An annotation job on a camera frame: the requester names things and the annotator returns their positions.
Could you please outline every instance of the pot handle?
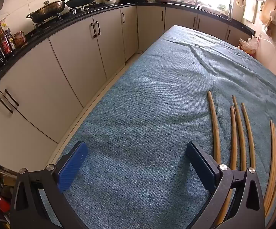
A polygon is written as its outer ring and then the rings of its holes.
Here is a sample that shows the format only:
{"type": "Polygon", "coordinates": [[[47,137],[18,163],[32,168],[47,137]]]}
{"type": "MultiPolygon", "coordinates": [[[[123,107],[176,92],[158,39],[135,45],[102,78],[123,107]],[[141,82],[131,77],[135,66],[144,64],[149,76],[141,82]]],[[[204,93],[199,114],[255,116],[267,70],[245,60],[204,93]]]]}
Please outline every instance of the pot handle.
{"type": "Polygon", "coordinates": [[[26,18],[27,18],[27,19],[28,19],[28,18],[31,18],[32,14],[34,14],[34,12],[29,13],[29,14],[27,15],[27,17],[26,17],[26,18]]]}

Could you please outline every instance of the white cutting board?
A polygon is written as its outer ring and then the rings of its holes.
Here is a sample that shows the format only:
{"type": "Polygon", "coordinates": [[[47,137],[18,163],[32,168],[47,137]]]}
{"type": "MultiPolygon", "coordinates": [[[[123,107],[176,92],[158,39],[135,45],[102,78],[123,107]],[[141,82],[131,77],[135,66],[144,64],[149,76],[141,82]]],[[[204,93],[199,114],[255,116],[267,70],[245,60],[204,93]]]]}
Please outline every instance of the white cutting board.
{"type": "Polygon", "coordinates": [[[251,23],[255,23],[257,7],[257,0],[246,0],[243,18],[250,21],[251,23]]]}

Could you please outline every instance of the cabinet door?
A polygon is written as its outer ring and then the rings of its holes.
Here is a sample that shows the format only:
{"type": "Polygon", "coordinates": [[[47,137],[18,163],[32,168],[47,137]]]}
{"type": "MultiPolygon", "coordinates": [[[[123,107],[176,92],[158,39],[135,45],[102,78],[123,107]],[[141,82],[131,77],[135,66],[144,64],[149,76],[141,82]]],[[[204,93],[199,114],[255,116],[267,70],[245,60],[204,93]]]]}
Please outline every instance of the cabinet door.
{"type": "Polygon", "coordinates": [[[239,39],[247,41],[249,37],[251,37],[251,35],[248,35],[237,28],[229,26],[225,41],[231,45],[238,46],[240,43],[239,39]]]}
{"type": "Polygon", "coordinates": [[[57,143],[83,109],[48,39],[5,74],[0,80],[0,91],[28,121],[57,143]]]}
{"type": "Polygon", "coordinates": [[[165,32],[174,25],[195,29],[196,22],[197,13],[177,8],[165,8],[165,32]]]}
{"type": "Polygon", "coordinates": [[[106,77],[110,79],[125,63],[120,9],[95,15],[93,21],[106,77]]]}
{"type": "Polygon", "coordinates": [[[198,15],[196,30],[225,40],[228,25],[208,16],[198,15]]]}
{"type": "Polygon", "coordinates": [[[125,61],[138,50],[137,6],[121,8],[125,61]]]}
{"type": "Polygon", "coordinates": [[[138,45],[144,52],[164,33],[165,7],[137,6],[137,16],[138,45]]]}
{"type": "Polygon", "coordinates": [[[93,18],[87,18],[49,38],[59,64],[83,107],[107,80],[92,23],[93,18]]]}
{"type": "Polygon", "coordinates": [[[27,121],[1,92],[0,99],[0,165],[15,172],[42,170],[57,143],[27,121]]]}

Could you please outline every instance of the white bowl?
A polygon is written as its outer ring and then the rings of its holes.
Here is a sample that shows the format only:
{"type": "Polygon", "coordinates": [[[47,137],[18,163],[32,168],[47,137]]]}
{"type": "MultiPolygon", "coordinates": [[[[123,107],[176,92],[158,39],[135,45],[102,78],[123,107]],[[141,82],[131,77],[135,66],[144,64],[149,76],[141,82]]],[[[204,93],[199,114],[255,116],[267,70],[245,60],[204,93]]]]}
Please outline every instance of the white bowl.
{"type": "Polygon", "coordinates": [[[110,1],[105,1],[106,5],[112,5],[115,4],[116,0],[110,0],[110,1]]]}

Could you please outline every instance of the cooking pot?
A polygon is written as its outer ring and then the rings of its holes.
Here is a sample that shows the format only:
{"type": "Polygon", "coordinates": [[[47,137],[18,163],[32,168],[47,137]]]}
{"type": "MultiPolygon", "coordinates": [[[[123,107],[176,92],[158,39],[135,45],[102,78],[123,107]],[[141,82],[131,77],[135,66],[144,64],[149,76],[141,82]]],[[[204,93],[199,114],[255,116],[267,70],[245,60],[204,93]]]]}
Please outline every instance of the cooking pot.
{"type": "Polygon", "coordinates": [[[59,0],[49,3],[49,0],[44,2],[44,6],[35,12],[29,13],[27,18],[31,18],[35,24],[41,23],[42,21],[57,15],[62,12],[65,8],[65,0],[59,0]]]}

